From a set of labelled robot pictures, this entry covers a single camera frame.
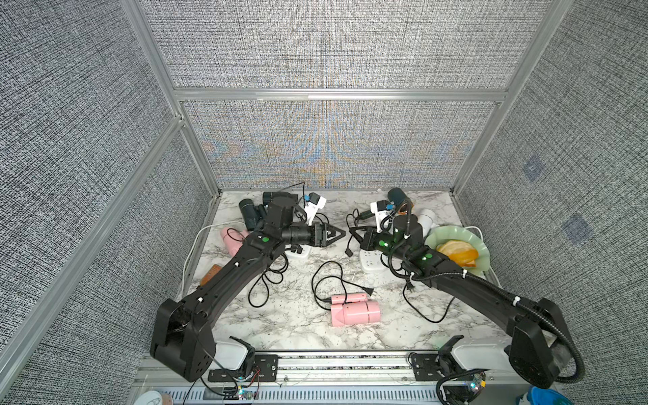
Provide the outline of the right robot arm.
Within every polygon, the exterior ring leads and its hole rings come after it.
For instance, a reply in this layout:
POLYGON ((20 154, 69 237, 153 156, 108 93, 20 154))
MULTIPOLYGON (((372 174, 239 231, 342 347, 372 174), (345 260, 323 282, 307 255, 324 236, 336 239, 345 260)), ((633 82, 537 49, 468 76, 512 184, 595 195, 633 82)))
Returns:
POLYGON ((415 217, 401 215, 393 231, 375 226, 352 227, 350 233, 365 251, 379 251, 388 262, 398 259, 397 278, 422 283, 459 299, 506 332, 510 340, 488 370, 511 368, 533 386, 575 384, 584 379, 586 366, 575 346, 560 308, 548 299, 530 300, 469 273, 449 256, 424 242, 415 217))

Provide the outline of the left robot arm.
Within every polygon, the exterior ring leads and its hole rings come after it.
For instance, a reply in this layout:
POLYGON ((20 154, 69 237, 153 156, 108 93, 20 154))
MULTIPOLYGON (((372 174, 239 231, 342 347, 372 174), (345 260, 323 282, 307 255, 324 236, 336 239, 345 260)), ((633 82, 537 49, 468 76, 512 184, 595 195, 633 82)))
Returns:
POLYGON ((155 317, 150 355, 194 382, 216 364, 212 328, 229 303, 256 276, 269 269, 288 246, 324 248, 346 236, 339 227, 314 221, 295 223, 299 207, 290 197, 275 197, 267 214, 244 239, 236 255, 204 286, 175 301, 163 302, 155 317))

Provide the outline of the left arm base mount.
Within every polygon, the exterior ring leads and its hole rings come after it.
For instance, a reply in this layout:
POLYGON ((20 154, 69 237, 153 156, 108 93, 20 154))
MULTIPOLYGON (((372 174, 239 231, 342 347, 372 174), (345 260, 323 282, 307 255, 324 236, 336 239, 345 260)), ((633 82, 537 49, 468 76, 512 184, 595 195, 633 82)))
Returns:
POLYGON ((214 359, 216 362, 209 367, 209 382, 231 382, 231 377, 241 384, 277 379, 279 356, 259 354, 251 344, 236 337, 217 341, 214 359))

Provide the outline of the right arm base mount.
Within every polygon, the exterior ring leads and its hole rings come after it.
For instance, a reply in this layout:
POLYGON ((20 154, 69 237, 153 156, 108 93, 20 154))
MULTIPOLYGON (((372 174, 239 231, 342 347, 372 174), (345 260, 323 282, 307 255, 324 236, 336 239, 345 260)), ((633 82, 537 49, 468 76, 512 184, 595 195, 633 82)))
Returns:
POLYGON ((441 404, 471 404, 485 387, 486 369, 464 369, 452 355, 462 339, 463 335, 453 336, 434 354, 411 352, 406 358, 416 381, 435 383, 441 404))

